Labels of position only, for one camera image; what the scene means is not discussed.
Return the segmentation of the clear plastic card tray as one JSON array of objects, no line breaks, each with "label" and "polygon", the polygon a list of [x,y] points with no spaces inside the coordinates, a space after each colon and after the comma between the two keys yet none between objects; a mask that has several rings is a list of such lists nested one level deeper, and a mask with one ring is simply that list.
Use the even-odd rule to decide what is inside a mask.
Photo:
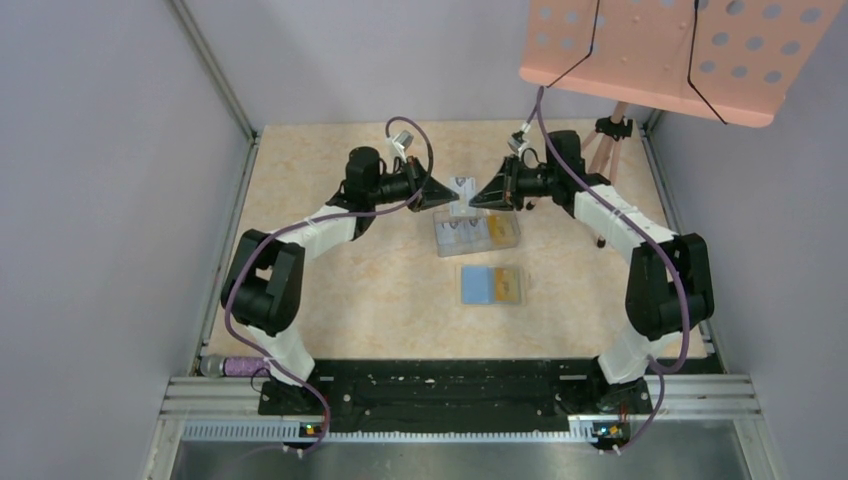
[{"label": "clear plastic card tray", "polygon": [[437,255],[441,258],[515,248],[521,230],[516,215],[506,211],[483,211],[476,216],[433,214]]}]

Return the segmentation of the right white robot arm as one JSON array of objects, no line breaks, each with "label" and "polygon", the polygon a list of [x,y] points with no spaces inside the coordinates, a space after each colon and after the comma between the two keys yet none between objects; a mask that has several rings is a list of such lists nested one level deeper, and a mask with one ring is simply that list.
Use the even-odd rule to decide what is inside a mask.
[{"label": "right white robot arm", "polygon": [[612,412],[673,343],[680,347],[678,356],[661,372],[675,373],[685,364],[693,328],[714,312],[708,249],[700,235],[659,225],[625,200],[606,176],[587,172],[575,131],[551,132],[544,140],[546,159],[530,166],[524,160],[531,150],[525,132],[513,133],[508,140],[511,155],[470,203],[519,211],[528,198],[548,197],[627,262],[628,323],[614,343],[593,358],[586,385],[589,404]]}]

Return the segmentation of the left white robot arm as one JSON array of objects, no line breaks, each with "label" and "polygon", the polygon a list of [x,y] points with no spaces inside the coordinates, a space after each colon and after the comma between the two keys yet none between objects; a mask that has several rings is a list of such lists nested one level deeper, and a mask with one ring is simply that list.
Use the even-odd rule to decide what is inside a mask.
[{"label": "left white robot arm", "polygon": [[379,215],[428,210],[457,198],[417,158],[396,158],[387,170],[376,149],[361,146],[350,151],[338,190],[315,214],[276,232],[241,235],[220,294],[225,327],[267,360],[292,410],[308,413],[321,397],[309,379],[315,361],[293,325],[307,263],[360,238]]}]

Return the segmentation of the purple glitter microphone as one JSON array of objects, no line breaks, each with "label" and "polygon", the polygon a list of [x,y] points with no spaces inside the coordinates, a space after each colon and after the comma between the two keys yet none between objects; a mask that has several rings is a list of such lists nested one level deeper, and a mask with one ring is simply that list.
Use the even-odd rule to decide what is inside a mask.
[{"label": "purple glitter microphone", "polygon": [[208,378],[268,377],[268,362],[262,357],[207,355],[200,359],[198,372]]}]

